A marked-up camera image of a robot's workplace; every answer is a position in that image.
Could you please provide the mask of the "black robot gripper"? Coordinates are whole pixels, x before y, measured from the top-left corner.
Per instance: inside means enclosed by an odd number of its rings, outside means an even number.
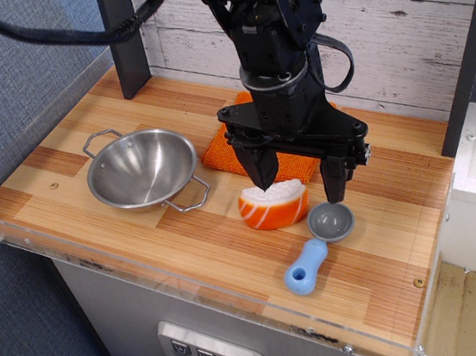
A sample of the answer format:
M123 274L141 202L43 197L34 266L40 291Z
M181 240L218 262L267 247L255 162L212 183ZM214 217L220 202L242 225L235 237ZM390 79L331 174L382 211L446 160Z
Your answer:
M329 203L342 202L352 168L372 154L367 124L329 104L324 88L310 79L251 96L251 102L220 109L217 119L255 186L266 191L276 180L278 153L319 158Z

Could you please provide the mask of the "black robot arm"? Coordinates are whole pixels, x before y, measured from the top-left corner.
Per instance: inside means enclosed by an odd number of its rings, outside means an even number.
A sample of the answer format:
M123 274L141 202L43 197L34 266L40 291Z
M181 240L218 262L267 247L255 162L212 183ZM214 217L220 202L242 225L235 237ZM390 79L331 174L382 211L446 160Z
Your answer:
M280 153L317 158L326 198L339 203L371 152L367 125L326 98L319 48L348 48L319 34L322 0L202 1L233 41L241 82L252 96L217 115L246 174L266 190L278 174Z

